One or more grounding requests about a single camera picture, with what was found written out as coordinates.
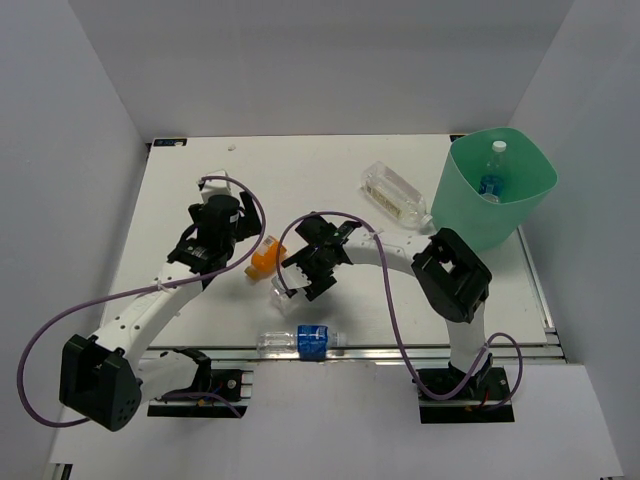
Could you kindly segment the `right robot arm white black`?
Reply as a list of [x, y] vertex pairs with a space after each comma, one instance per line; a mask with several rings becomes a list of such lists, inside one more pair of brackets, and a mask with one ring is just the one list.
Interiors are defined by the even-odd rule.
[[453, 230], [432, 235], [401, 236], [376, 231], [365, 220], [345, 214], [344, 223], [329, 222], [331, 212], [312, 212], [290, 227], [305, 246], [276, 268], [278, 286], [288, 297], [302, 294], [313, 301], [336, 284], [334, 270], [341, 265], [371, 265], [381, 269], [393, 334], [401, 336], [392, 294], [391, 271], [413, 276], [432, 308], [446, 324], [450, 358], [446, 371], [452, 389], [437, 393], [425, 384], [430, 398], [459, 395], [477, 397], [488, 385], [491, 367], [484, 311], [492, 275], [479, 257]]

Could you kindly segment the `clear bottle dark blue label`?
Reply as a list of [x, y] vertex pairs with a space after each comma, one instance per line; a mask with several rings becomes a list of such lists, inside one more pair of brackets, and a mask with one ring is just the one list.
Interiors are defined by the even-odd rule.
[[297, 354], [302, 361], [322, 361], [331, 349], [345, 346], [345, 337], [326, 325], [298, 325], [292, 332], [266, 332], [259, 336], [261, 357]]

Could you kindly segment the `orange juice bottle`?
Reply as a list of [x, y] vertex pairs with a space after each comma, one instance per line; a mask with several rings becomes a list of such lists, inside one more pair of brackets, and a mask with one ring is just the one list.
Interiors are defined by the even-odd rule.
[[244, 272], [253, 281], [264, 280], [276, 271], [276, 264], [286, 258], [287, 248], [280, 246], [279, 241], [268, 235], [251, 256], [250, 264]]

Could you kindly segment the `green plastic bin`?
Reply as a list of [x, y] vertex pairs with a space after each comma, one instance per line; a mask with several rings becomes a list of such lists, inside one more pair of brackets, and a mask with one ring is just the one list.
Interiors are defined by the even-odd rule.
[[451, 143], [431, 208], [476, 252], [503, 243], [556, 186], [558, 175], [521, 131], [501, 127]]

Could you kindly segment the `clear bottle blue green label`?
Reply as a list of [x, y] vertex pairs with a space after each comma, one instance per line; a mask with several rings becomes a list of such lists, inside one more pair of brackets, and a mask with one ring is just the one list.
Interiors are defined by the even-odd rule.
[[294, 311], [307, 303], [304, 288], [289, 296], [281, 289], [277, 275], [271, 279], [271, 303], [285, 316], [291, 316]]

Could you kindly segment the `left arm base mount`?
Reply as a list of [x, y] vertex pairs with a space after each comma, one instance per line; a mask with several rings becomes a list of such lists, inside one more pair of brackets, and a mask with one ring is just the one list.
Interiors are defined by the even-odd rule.
[[241, 418], [251, 397], [251, 370], [224, 367], [195, 348], [166, 350], [134, 372], [149, 417]]

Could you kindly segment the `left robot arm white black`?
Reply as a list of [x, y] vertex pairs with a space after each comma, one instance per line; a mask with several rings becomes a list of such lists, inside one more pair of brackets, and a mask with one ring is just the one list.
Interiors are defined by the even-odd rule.
[[145, 362], [164, 327], [211, 281], [228, 270], [235, 246], [263, 234], [261, 210], [246, 191], [213, 194], [189, 208], [191, 225], [169, 253], [151, 290], [140, 293], [110, 323], [63, 347], [59, 399], [110, 431], [122, 429], [138, 408], [162, 398], [215, 396], [211, 361], [188, 347]]

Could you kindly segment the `large clear square bottle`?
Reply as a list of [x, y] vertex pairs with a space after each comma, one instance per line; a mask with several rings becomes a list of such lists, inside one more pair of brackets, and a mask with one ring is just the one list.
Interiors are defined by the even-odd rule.
[[405, 229], [424, 231], [432, 223], [424, 196], [407, 180], [382, 162], [361, 175], [364, 195]]

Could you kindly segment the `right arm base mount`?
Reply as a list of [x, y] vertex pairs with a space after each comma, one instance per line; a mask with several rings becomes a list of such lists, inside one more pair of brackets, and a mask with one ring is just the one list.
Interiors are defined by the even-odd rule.
[[418, 390], [420, 423], [444, 424], [494, 424], [514, 423], [511, 401], [497, 407], [510, 393], [503, 367], [491, 367], [478, 386], [466, 386], [455, 397], [436, 401]]

